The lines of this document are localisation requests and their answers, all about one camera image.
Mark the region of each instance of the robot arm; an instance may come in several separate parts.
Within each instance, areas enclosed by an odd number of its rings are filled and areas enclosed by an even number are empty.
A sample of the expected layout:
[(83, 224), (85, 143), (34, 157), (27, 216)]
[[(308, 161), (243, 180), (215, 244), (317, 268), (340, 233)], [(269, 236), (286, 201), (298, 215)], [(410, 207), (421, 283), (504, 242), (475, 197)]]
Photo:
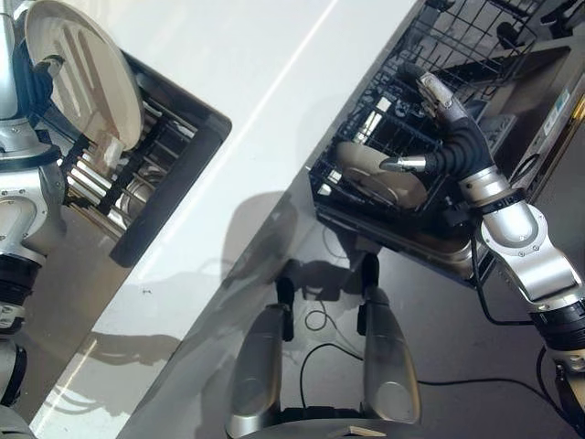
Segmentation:
[(545, 339), (558, 372), (563, 409), (578, 433), (585, 433), (585, 288), (567, 257), (548, 237), (544, 215), (510, 187), (495, 165), (481, 130), (441, 81), (416, 66), (401, 74), (416, 82), (426, 110), (446, 124), (444, 147), (426, 155), (390, 158), (392, 171), (449, 174), (481, 225), (479, 240), (507, 268), (526, 300), (527, 311)]
[[(19, 87), (24, 85), (19, 84), (21, 75), (16, 75), (15, 27), (8, 0), (0, 1), (0, 36), (0, 336), (5, 336), (22, 326), (23, 303), (38, 269), (65, 233), (60, 216), (65, 179), (57, 166), (59, 149), (41, 143), (27, 119), (29, 95)], [(44, 74), (55, 74), (55, 63), (48, 61)], [(48, 97), (51, 89), (46, 90)], [(18, 396), (26, 352), (0, 337), (0, 363), (0, 436), (33, 437), (26, 423), (3, 407)]]

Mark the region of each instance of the label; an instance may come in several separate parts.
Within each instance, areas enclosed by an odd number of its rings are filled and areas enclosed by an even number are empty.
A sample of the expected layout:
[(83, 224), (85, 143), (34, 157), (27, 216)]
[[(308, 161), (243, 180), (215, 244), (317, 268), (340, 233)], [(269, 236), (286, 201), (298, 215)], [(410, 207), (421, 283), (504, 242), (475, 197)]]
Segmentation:
[(543, 128), (545, 130), (545, 135), (548, 135), (548, 133), (550, 133), (550, 130), (552, 130), (552, 127), (555, 126), (555, 123), (557, 122), (557, 119), (560, 116), (560, 112), (563, 111), (563, 108), (565, 108), (565, 105), (569, 101), (569, 96), (570, 96), (569, 91), (565, 89), (558, 97), (557, 101), (555, 102), (555, 105), (552, 107), (552, 110), (550, 110), (550, 113), (548, 114), (547, 120), (545, 121), (545, 125)]

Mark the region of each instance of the gray floor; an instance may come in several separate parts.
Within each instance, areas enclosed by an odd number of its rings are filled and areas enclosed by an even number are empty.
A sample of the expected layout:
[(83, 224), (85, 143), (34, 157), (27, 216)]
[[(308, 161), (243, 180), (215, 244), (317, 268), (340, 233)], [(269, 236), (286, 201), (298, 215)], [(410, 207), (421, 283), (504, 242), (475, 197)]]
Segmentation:
[[(585, 187), (581, 173), (585, 149), (580, 139), (563, 157), (538, 205), (549, 215), (553, 240), (583, 270), (585, 199), (579, 188)], [(297, 295), (296, 337), (285, 344), (283, 353), (284, 407), (300, 405), (299, 370), (310, 348), (328, 341), (355, 350), (363, 347), (355, 331), (359, 297), (346, 270), (349, 261), (333, 232), (314, 223), (292, 256), (311, 264), (313, 275), (306, 280), (304, 294), (310, 298), (325, 290), (335, 299), (325, 306), (339, 332), (330, 324), (318, 332), (304, 328), (304, 317), (319, 305)], [(395, 252), (383, 250), (379, 258), (380, 286), (388, 293), (420, 379), (499, 376), (537, 385), (535, 364), (542, 339), (534, 328), (494, 327), (484, 319), (472, 289)], [(499, 270), (490, 277), (486, 293), (495, 316), (526, 318), (519, 294)], [(223, 437), (226, 392), (239, 346), (258, 310), (274, 299), (270, 285), (242, 280), (224, 284), (119, 437)], [(311, 317), (309, 324), (318, 326), (318, 319)], [(552, 372), (545, 359), (545, 379), (554, 393)], [(362, 393), (361, 365), (337, 351), (320, 351), (307, 365), (304, 388), (309, 404), (356, 408)], [(421, 397), (422, 423), (437, 438), (577, 437), (544, 402), (511, 384), (421, 387)]]
[(81, 341), (110, 302), (128, 270), (108, 254), (113, 241), (69, 209), (65, 240), (40, 270), (25, 302), (26, 324), (15, 336), (27, 350), (18, 412), (30, 421)]

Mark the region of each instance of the black wire dish rack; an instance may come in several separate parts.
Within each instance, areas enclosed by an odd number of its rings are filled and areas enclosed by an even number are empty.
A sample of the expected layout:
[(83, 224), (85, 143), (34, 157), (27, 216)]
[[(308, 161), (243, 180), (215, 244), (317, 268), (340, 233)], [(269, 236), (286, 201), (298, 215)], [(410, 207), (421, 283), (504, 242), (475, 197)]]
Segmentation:
[(427, 0), (310, 171), (317, 208), (359, 212), (362, 218), (410, 228), (449, 230), (453, 220), (437, 221), (436, 213), (460, 209), (463, 201), (448, 177), (418, 175), (428, 199), (415, 209), (401, 209), (365, 196), (344, 179), (335, 147), (349, 141), (389, 156), (441, 148), (441, 130), (423, 111), (418, 91), (397, 77), (398, 66), (407, 61), (433, 72), (479, 119), (535, 44), (537, 36), (527, 24), (543, 1)]

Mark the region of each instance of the dishwasher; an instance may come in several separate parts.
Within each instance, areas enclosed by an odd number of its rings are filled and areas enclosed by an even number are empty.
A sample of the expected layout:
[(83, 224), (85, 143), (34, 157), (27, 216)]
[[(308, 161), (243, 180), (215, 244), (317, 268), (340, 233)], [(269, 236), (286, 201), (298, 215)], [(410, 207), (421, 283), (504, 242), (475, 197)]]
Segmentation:
[[(570, 135), (562, 133), (575, 131), (585, 59), (580, 37), (537, 37), (533, 18), (543, 3), (424, 2), (356, 91), (310, 170), (317, 218), (470, 282), (469, 207), (454, 180), (417, 175), (426, 200), (405, 209), (344, 178), (335, 149), (352, 142), (403, 156), (441, 148), (441, 131), (422, 110), (418, 92), (397, 74), (407, 61), (455, 92), (482, 128), (496, 164), (535, 199)], [(483, 251), (480, 259), (484, 278), (495, 262)]]

